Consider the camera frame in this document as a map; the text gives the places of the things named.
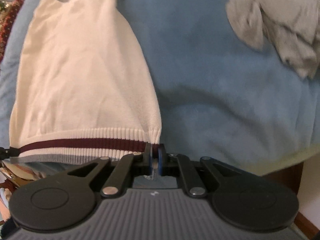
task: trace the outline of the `wooden baseboard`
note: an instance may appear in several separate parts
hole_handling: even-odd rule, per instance
[[[294,223],[309,239],[312,239],[319,232],[319,229],[300,212],[297,214]]]

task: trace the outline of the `red patterned fabric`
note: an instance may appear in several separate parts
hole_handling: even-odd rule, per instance
[[[8,37],[10,35],[12,25],[20,11],[21,6],[23,5],[24,0],[14,0],[10,11],[4,19],[4,23],[0,30],[0,63],[2,62],[5,47],[7,46]]]

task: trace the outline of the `knit fabric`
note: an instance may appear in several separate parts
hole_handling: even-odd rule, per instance
[[[13,162],[118,159],[160,132],[149,70],[116,0],[41,0],[18,71]]]

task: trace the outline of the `ribbed hem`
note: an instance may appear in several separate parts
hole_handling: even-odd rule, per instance
[[[107,136],[120,136],[122,138],[110,138]],[[11,163],[25,162],[59,162],[67,164],[83,164],[99,157],[108,156],[118,160],[122,156],[132,152],[143,152],[146,144],[153,144],[154,151],[160,138],[160,130],[153,130],[149,133],[132,129],[92,129],[67,131],[63,133],[47,134],[42,139],[19,147],[20,155],[11,157]],[[134,138],[145,138],[147,140],[135,140]]]

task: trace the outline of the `gray ribbed plate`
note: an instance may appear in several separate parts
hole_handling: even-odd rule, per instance
[[[20,229],[9,239],[300,240],[290,229],[257,234],[234,228],[207,201],[191,199],[181,189],[128,189],[121,198],[103,200],[95,214],[75,228],[50,234]]]

